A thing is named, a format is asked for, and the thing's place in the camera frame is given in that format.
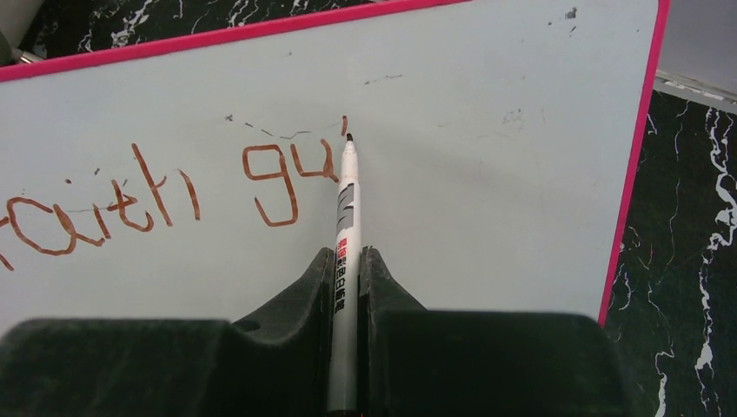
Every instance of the ink mark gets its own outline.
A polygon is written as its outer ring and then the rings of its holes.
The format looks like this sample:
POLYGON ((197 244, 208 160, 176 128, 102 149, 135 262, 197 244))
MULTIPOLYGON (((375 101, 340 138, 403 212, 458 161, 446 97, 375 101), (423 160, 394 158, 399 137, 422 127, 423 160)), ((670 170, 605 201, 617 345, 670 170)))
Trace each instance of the ink mark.
POLYGON ((254 202, 256 203, 256 209, 258 209, 258 214, 261 215, 263 222, 266 223, 266 225, 269 226, 270 228, 275 228, 279 226, 287 226, 289 224, 295 223, 297 221, 297 218, 299 218, 299 208, 297 207, 297 197, 295 194, 295 189, 292 186, 291 179, 289 179, 289 172, 287 171, 287 162, 286 162, 286 159, 284 158, 284 154, 282 153, 282 150, 279 149, 277 145, 249 146, 243 150, 242 159, 243 159, 243 171, 250 180, 261 181, 261 180, 268 180, 272 178, 282 178, 284 180, 284 185, 287 187, 287 194, 289 195, 289 202, 292 207, 292 218, 289 220, 281 221, 281 222, 272 222, 266 216, 266 212, 263 210, 263 206, 261 205, 261 202, 258 201, 258 197, 254 197, 254 202), (270 174, 253 175, 251 173, 251 169, 249 166, 249 152, 266 151, 266 150, 274 150, 279 155, 279 171, 272 172, 270 174))
MULTIPOLYGON (((8 216, 3 217, 0 219, 0 227, 5 226, 6 224, 10 223, 10 219, 8 216)), ((3 265, 9 270, 9 271, 15 271, 12 265, 10 265, 10 262, 8 262, 7 259, 5 259, 5 256, 3 254, 0 254, 0 262, 3 263, 3 265)))
POLYGON ((100 208, 98 208, 97 205, 92 204, 92 210, 95 212, 95 219, 97 220, 97 225, 100 226, 100 230, 103 232, 105 239, 110 239, 112 236, 110 235, 110 231, 108 230, 108 227, 105 225, 105 220, 103 220, 102 215, 100 215, 100 208))
POLYGON ((149 172, 149 167, 146 165, 146 161, 144 161, 143 156, 141 156, 141 151, 138 149, 138 145, 136 145, 135 143, 132 143, 131 147, 133 148, 134 155, 136 155, 136 158, 138 158, 138 165, 141 167, 141 171, 143 172, 143 177, 146 179, 146 183, 149 184, 149 189, 151 190, 151 194, 154 195, 156 206, 161 212, 162 217, 164 221, 166 222, 166 225, 171 227, 172 222, 171 222, 171 219, 169 218, 169 213, 166 211, 166 208, 163 205, 161 195, 159 194, 159 188, 161 188, 162 185, 166 183, 166 175, 163 176, 163 179, 161 180, 161 182, 159 182, 158 184, 154 184, 154 179, 151 177, 151 173, 149 172))
POLYGON ((403 74, 399 74, 398 76, 384 76, 382 78, 376 78, 375 80, 368 80, 367 82, 363 83, 363 85, 369 85, 371 83, 376 83, 377 81, 381 80, 392 80, 394 78, 401 78, 403 74))
POLYGON ((279 136, 279 138, 280 139, 288 139, 289 140, 289 139, 294 139, 295 136, 301 135, 301 134, 304 134, 304 133, 312 133, 312 132, 310 132, 309 130, 300 130, 298 132, 295 132, 292 136, 279 136))
POLYGON ((333 182, 338 183, 338 177, 335 175, 333 168, 333 150, 330 148, 330 144, 325 139, 321 139, 320 143, 322 144, 322 147, 325 148, 325 163, 322 165, 322 170, 320 171, 305 171, 302 168, 302 162, 299 159, 299 154, 297 154, 297 147, 293 143, 289 145, 289 151, 291 151, 292 153, 292 160, 294 160, 295 162, 297 174, 303 177, 322 176, 325 178, 330 178, 331 180, 333 180, 333 182))
POLYGON ((199 200, 197 200, 195 186, 192 185, 192 181, 189 179, 189 175, 184 174, 184 171, 182 171, 181 169, 179 169, 178 171, 179 175, 182 176, 184 183, 187 185, 187 192, 189 193, 189 198, 192 200, 192 208, 195 211, 195 220, 200 220, 200 202, 199 200))

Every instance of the black holder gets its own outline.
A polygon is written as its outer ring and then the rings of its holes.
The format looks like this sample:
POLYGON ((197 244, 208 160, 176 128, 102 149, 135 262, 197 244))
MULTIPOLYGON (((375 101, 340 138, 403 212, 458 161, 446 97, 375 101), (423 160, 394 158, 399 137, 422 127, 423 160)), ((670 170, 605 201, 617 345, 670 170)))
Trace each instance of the black holder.
MULTIPOLYGON (((23 322, 0 341, 0 415, 324 415, 334 266, 321 249, 299 280, 234 323, 23 322)), ((373 248, 360 276, 364 415, 634 415, 594 321, 428 311, 373 248)))

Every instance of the smudge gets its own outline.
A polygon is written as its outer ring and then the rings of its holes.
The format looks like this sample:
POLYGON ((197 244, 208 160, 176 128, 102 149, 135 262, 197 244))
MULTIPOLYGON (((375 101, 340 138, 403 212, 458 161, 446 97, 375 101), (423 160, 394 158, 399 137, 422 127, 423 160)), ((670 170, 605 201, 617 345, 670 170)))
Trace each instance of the smudge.
POLYGON ((403 77, 403 74, 399 74, 396 76, 384 76, 382 78, 376 78, 375 80, 368 80, 367 82, 363 83, 363 85, 369 85, 371 83, 376 83, 377 81, 381 81, 381 80, 393 80, 395 78, 401 78, 401 77, 403 77))
POLYGON ((295 136, 301 135, 301 134, 304 134, 304 133, 312 133, 312 132, 310 132, 309 130, 299 130, 299 131, 296 131, 292 136, 279 136, 279 138, 280 139, 291 140, 291 139, 294 139, 295 136))
POLYGON ((576 9, 574 7, 573 9, 571 9, 571 11, 569 11, 568 13, 566 13, 566 20, 568 20, 568 19, 575 19, 575 14, 576 14, 577 11, 578 11, 578 9, 576 9))

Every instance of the brown handwriting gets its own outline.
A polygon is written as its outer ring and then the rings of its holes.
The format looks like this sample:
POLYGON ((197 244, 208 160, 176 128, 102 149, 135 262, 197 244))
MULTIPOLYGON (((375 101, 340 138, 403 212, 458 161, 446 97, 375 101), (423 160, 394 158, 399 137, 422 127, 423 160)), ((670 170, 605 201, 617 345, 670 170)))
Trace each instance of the brown handwriting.
POLYGON ((248 146, 246 149, 243 150, 243 172, 245 172, 246 176, 253 180, 253 181, 261 181, 261 180, 270 180, 273 178, 283 178, 284 179, 284 185, 287 186, 287 193, 289 194, 289 202, 292 207, 292 218, 289 220, 281 221, 281 222, 272 222, 268 216, 266 216, 266 212, 263 211, 263 207, 261 203, 258 201, 258 197, 254 197, 254 202, 256 202, 256 208, 258 209, 258 213, 261 215, 261 218, 266 223, 267 226, 271 228, 279 227, 279 226, 287 226, 289 224, 294 224, 297 221, 297 218, 299 217, 299 208, 297 207, 297 197, 295 195, 295 189, 292 186, 292 180, 289 179, 289 172, 287 171, 287 162, 284 159, 284 154, 282 153, 282 150, 279 149, 278 145, 259 145, 259 146, 248 146), (258 151, 267 151, 267 150, 274 150, 279 154, 279 172, 274 172, 271 174, 262 174, 262 175, 253 175, 251 173, 251 169, 249 166, 249 152, 258 152, 258 151))
POLYGON ((95 212, 95 220, 97 220, 97 225, 100 226, 100 230, 103 232, 105 239, 111 239, 112 236, 110 235, 108 227, 105 225, 105 220, 103 220, 103 216, 100 215, 100 209, 96 204, 92 204, 92 210, 95 212))
POLYGON ((297 173, 304 177, 323 176, 325 178, 330 178, 335 183, 338 183, 338 177, 335 176, 335 172, 333 172, 333 150, 325 139, 321 139, 320 143, 322 143, 322 146, 325 148, 325 163, 322 165, 322 171, 309 172, 305 172, 305 170, 302 169, 302 163, 300 162, 299 155, 297 154, 297 147, 293 143, 289 145, 289 150, 292 152, 292 159, 295 160, 297 173))
POLYGON ((74 229, 74 223, 72 223, 69 216, 66 213, 64 213, 64 210, 62 210, 62 208, 59 207, 58 204, 54 204, 52 207, 54 208, 54 213, 56 214, 56 217, 59 219, 59 222, 62 223, 62 227, 64 228, 64 231, 66 231, 72 237, 72 239, 74 240, 79 239, 82 242, 86 242, 86 243, 89 243, 90 245, 97 246, 97 247, 101 247, 103 245, 103 243, 105 242, 104 238, 94 240, 94 239, 90 239, 89 237, 85 235, 80 235, 79 233, 77 233, 76 229, 74 229))
POLYGON ((200 220, 200 202, 197 200, 197 193, 195 192, 195 186, 192 185, 192 181, 189 179, 189 175, 184 174, 184 171, 179 169, 179 175, 184 179, 184 183, 187 185, 187 192, 189 198, 192 200, 192 208, 195 210, 195 220, 200 220))
POLYGON ((138 150, 138 145, 133 143, 131 146, 133 148, 133 155, 136 156, 136 159, 138 160, 138 165, 141 167, 141 171, 143 171, 143 177, 146 178, 146 183, 149 184, 149 188, 151 189, 151 194, 154 195, 154 200, 156 200, 156 206, 159 208, 159 211, 161 211, 163 220, 166 222, 166 225, 171 227, 172 223, 171 223, 171 219, 169 218, 169 213, 166 211, 166 208, 163 205, 161 195, 159 195, 159 188, 161 188, 162 185, 166 183, 166 175, 161 180, 161 182, 159 182, 158 184, 154 184, 154 179, 151 178, 149 167, 146 166, 146 161, 143 160, 143 156, 141 156, 141 151, 138 150))
MULTIPOLYGON (((20 239, 23 243, 25 243, 26 245, 32 247, 33 249, 37 250, 38 252, 44 255, 54 255, 54 256, 68 255, 74 250, 74 248, 76 247, 76 234, 70 234, 70 243, 66 249, 41 248, 41 246, 39 246, 37 243, 29 239, 28 236, 24 235, 23 231, 21 230, 21 227, 18 225, 18 220, 16 218, 16 211, 15 211, 14 206, 18 203, 28 204, 48 214, 55 212, 53 208, 46 207, 40 202, 36 202, 34 200, 31 200, 30 198, 13 197, 9 199, 8 202, 5 203, 5 207, 8 209, 8 218, 10 219, 10 225, 12 226, 13 230, 16 232, 16 236, 18 236, 18 239, 20 239)), ((56 212, 56 217, 59 218, 59 220, 61 220, 61 218, 59 217, 59 212, 56 212)))
POLYGON ((123 200, 123 193, 120 190, 120 186, 117 185, 117 181, 112 180, 113 189, 116 193, 116 199, 117 199, 117 213, 120 215, 120 220, 123 222, 124 225, 134 228, 135 230, 138 230, 139 232, 148 232, 151 229, 154 228, 154 219, 151 217, 148 211, 144 211, 143 213, 146 214, 146 227, 141 226, 140 224, 134 223, 128 219, 128 216, 125 214, 125 207, 129 206, 130 204, 135 204, 138 202, 136 198, 131 197, 129 195, 126 195, 125 197, 128 199, 127 202, 123 200))
MULTIPOLYGON (((10 220, 8 219, 8 216, 5 216, 5 217, 3 217, 2 219, 0 219, 0 228, 1 228, 2 226, 5 226, 6 224, 9 224, 9 223, 10 223, 10 220)), ((7 259, 5 259, 5 256, 3 256, 3 254, 0 254, 0 262, 2 262, 2 263, 3 263, 3 265, 4 265, 4 266, 5 266, 5 267, 6 267, 6 268, 7 268, 8 270, 9 270, 9 271, 15 271, 15 270, 16 270, 15 268, 13 268, 13 266, 12 266, 12 265, 10 265, 10 262, 8 262, 8 260, 7 260, 7 259)))

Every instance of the marker barrel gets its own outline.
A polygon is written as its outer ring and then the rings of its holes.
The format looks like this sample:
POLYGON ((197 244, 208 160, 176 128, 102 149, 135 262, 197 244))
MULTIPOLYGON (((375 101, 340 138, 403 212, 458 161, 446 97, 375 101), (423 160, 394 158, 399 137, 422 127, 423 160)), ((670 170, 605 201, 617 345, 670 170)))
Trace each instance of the marker barrel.
POLYGON ((352 142, 346 142, 338 186, 328 415, 353 415, 356 408, 358 268, 362 249, 361 188, 357 176, 355 148, 352 142))

